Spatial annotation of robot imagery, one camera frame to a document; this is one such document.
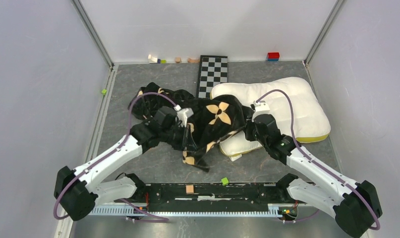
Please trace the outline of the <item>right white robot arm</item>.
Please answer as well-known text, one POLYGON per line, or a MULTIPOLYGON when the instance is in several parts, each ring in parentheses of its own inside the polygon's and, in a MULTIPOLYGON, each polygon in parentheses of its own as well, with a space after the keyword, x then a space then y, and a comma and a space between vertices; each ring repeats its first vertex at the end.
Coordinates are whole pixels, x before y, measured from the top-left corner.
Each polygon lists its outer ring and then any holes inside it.
POLYGON ((284 176, 278 183, 290 198, 328 214, 350 237, 359 238, 367 230, 380 229, 382 208, 372 183, 357 182, 327 166, 294 138, 282 134, 270 114, 247 120, 245 137, 259 142, 271 158, 314 182, 309 185, 297 176, 284 176))

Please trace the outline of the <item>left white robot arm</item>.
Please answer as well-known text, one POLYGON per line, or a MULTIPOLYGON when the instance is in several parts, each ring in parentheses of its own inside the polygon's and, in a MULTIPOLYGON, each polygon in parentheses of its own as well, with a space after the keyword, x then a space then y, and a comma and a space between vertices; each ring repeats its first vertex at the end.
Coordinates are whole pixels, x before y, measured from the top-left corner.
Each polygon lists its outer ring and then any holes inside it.
POLYGON ((128 134, 95 159, 74 169, 61 168, 54 189, 54 217, 79 221, 98 205, 130 198, 137 190, 131 178, 112 182, 104 179, 159 143, 169 141, 171 129, 178 125, 180 110, 179 105, 161 107, 152 118, 134 125, 128 134))

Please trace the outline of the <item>white yellow-edged pillow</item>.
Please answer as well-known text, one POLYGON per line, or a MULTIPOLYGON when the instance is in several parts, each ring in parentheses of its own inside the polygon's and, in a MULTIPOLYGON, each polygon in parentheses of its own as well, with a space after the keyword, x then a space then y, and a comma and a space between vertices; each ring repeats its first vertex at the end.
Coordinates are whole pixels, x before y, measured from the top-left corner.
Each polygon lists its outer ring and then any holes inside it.
POLYGON ((265 93, 281 133, 294 135, 300 143, 325 140, 331 126, 310 84, 300 77, 287 77, 267 83, 223 83, 214 86, 211 97, 234 95, 244 106, 250 106, 265 93))

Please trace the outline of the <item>black floral pillowcase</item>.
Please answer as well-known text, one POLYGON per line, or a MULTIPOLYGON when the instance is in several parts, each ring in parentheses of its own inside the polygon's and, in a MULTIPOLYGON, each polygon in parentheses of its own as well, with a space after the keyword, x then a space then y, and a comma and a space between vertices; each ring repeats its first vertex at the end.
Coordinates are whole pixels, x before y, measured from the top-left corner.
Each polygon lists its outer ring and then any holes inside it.
POLYGON ((193 115, 187 126, 176 125, 159 133, 159 141, 182 152, 183 163, 210 170, 203 156, 221 142, 244 130, 253 111, 233 95, 213 99, 196 98, 186 90, 163 89, 156 83, 141 87, 132 98, 128 109, 139 120, 150 119, 162 107, 190 108, 193 115))

